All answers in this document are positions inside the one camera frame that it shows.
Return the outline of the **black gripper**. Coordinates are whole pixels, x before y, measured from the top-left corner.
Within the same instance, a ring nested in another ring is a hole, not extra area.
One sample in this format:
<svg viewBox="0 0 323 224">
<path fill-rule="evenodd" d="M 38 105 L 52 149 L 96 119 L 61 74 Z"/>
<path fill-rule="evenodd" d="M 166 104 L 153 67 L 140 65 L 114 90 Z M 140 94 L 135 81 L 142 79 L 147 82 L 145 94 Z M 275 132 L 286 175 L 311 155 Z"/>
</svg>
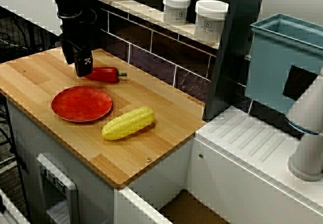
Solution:
<svg viewBox="0 0 323 224">
<path fill-rule="evenodd" d="M 90 51 L 91 12 L 64 14 L 59 12 L 62 20 L 61 48 L 67 64 L 75 63 L 78 77 L 85 77 L 93 71 L 93 57 Z"/>
</svg>

